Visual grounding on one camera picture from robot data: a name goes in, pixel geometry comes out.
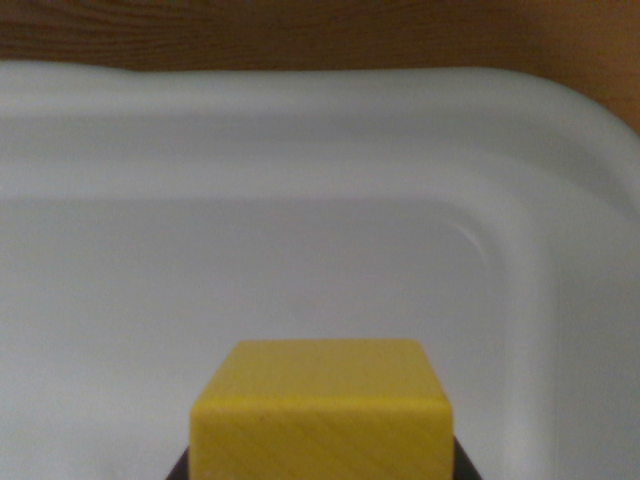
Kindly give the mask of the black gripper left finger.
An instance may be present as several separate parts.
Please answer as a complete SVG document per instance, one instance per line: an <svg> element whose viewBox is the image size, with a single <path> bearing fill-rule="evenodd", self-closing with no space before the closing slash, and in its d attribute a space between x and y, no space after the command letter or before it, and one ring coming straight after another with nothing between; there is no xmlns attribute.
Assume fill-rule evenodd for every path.
<svg viewBox="0 0 640 480"><path fill-rule="evenodd" d="M186 448L180 458L176 461L166 480L189 480L189 448Z"/></svg>

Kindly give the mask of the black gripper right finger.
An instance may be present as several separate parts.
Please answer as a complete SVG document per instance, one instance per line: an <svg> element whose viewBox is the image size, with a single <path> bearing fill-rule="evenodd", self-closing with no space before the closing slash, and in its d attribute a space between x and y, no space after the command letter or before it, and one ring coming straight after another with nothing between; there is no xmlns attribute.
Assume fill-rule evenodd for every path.
<svg viewBox="0 0 640 480"><path fill-rule="evenodd" d="M453 479L482 480L482 476L457 438L454 438Z"/></svg>

